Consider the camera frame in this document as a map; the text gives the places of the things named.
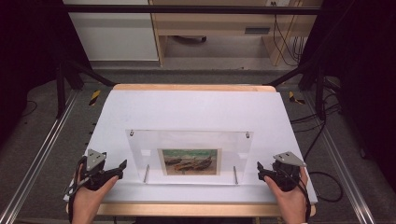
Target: hazard tape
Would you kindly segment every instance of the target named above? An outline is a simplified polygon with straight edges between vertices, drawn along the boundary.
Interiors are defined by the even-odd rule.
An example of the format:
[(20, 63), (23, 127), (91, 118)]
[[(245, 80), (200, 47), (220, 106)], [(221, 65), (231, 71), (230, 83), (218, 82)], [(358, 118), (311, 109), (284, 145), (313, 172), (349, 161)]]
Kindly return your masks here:
[(289, 91), (289, 101), (293, 103), (297, 103), (299, 105), (305, 105), (305, 100), (297, 100), (294, 97), (294, 93), (292, 91)]
[(98, 99), (100, 91), (95, 91), (92, 95), (89, 105), (95, 105), (96, 100)]

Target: picture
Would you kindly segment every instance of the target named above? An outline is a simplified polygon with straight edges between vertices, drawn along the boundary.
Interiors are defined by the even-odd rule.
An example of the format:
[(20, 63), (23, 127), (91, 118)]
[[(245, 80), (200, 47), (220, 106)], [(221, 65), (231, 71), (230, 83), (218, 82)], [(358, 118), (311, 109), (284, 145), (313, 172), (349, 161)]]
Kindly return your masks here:
[(219, 175), (220, 149), (159, 149), (164, 175)]

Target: wooden desk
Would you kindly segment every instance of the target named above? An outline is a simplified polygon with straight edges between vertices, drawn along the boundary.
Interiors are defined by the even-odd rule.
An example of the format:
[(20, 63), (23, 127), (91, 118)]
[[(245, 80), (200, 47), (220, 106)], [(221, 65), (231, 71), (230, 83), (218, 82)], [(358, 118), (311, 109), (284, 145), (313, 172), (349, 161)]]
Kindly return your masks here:
[[(114, 91), (126, 90), (276, 92), (273, 87), (247, 85), (120, 84), (114, 87)], [(312, 205), (311, 216), (315, 213), (315, 206)], [(280, 212), (275, 203), (102, 203), (99, 207), (98, 215), (134, 217), (280, 217)]]
[[(187, 5), (187, 6), (249, 6), (265, 7), (270, 0), (149, 0), (151, 5)], [(288, 7), (320, 7), (322, 0), (290, 0)], [(278, 28), (289, 43), (292, 36), (307, 37), (311, 32), (316, 16), (278, 15)], [(278, 65), (281, 53), (285, 51), (285, 40), (275, 31), (274, 15), (226, 15), (226, 14), (152, 14), (154, 34), (159, 52), (160, 63), (166, 51), (166, 39), (169, 35), (260, 35), (269, 54), (271, 63)], [(255, 28), (250, 33), (248, 28)]]

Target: table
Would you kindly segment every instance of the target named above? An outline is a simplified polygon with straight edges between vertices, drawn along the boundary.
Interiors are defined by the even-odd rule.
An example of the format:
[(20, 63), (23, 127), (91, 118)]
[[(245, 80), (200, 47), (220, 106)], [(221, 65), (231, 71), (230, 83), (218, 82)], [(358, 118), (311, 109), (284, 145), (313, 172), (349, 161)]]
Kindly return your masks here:
[[(260, 99), (263, 99), (262, 104), (257, 104)], [(162, 115), (167, 116), (167, 121), (163, 125), (159, 125), (158, 119), (147, 119), (146, 116), (153, 116), (155, 112), (148, 110), (152, 107), (152, 103), (158, 104), (161, 108)], [(191, 108), (191, 106), (202, 105), (202, 108)], [(192, 119), (199, 119), (201, 116), (207, 116), (206, 113), (212, 113), (213, 118), (208, 118), (204, 124), (202, 122), (190, 123), (175, 122), (172, 115), (166, 109), (167, 104), (187, 104), (186, 107), (181, 107), (178, 110), (172, 110), (172, 113), (190, 113), (186, 118), (180, 118), (186, 121), (187, 117)], [(256, 109), (247, 111), (248, 106), (257, 104)], [(218, 105), (219, 110), (227, 110), (226, 114), (214, 113), (211, 109)], [(227, 106), (234, 107), (233, 110), (225, 108)], [(131, 121), (129, 118), (123, 117), (122, 114), (127, 111), (128, 117), (142, 116), (142, 119)], [(260, 158), (262, 164), (270, 164), (274, 159), (270, 155), (275, 155), (272, 152), (274, 149), (270, 147), (271, 142), (276, 143), (276, 150), (284, 152), (284, 149), (289, 149), (294, 154), (301, 158), (301, 152), (297, 146), (294, 134), (287, 119), (286, 110), (283, 106), (279, 93), (273, 87), (265, 86), (245, 86), (245, 85), (143, 85), (143, 84), (122, 84), (114, 87), (109, 94), (104, 106), (103, 112), (97, 123), (96, 129), (93, 132), (92, 140), (88, 148), (97, 151), (106, 151), (106, 166), (105, 169), (110, 169), (118, 166), (121, 161), (128, 159), (128, 167), (124, 171), (124, 178), (120, 180), (113, 190), (111, 190), (101, 204), (98, 215), (105, 216), (162, 216), (162, 217), (280, 217), (276, 201), (270, 190), (265, 187), (257, 178), (257, 169), (253, 162), (247, 163), (247, 171), (243, 183), (239, 186), (153, 186), (139, 183), (134, 177), (132, 152), (128, 148), (125, 136), (120, 134), (108, 134), (109, 132), (124, 133), (124, 128), (131, 128), (131, 124), (135, 128), (159, 129), (164, 128), (169, 123), (172, 124), (173, 129), (183, 130), (186, 125), (193, 125), (194, 129), (202, 129), (203, 127), (213, 129), (221, 122), (216, 120), (224, 118), (235, 119), (244, 118), (235, 117), (241, 111), (246, 111), (247, 116), (259, 116), (261, 114), (272, 114), (270, 118), (263, 118), (265, 121), (272, 120), (277, 122), (276, 129), (282, 131), (282, 136), (277, 136), (279, 131), (272, 130), (270, 133), (265, 131), (260, 132), (259, 121), (232, 124), (228, 122), (228, 127), (223, 127), (224, 130), (232, 130), (235, 127), (241, 126), (241, 129), (246, 129), (251, 123), (258, 123), (258, 126), (250, 127), (255, 131), (257, 136), (265, 133), (268, 136), (266, 140), (266, 150), (268, 156)], [(252, 148), (260, 144), (260, 139), (255, 138), (256, 143), (253, 143)], [(308, 194), (312, 205), (311, 216), (316, 212), (315, 203), (318, 201), (313, 186), (309, 182)], [(183, 195), (185, 192), (193, 191), (196, 194)], [(202, 195), (212, 197), (202, 199)]]

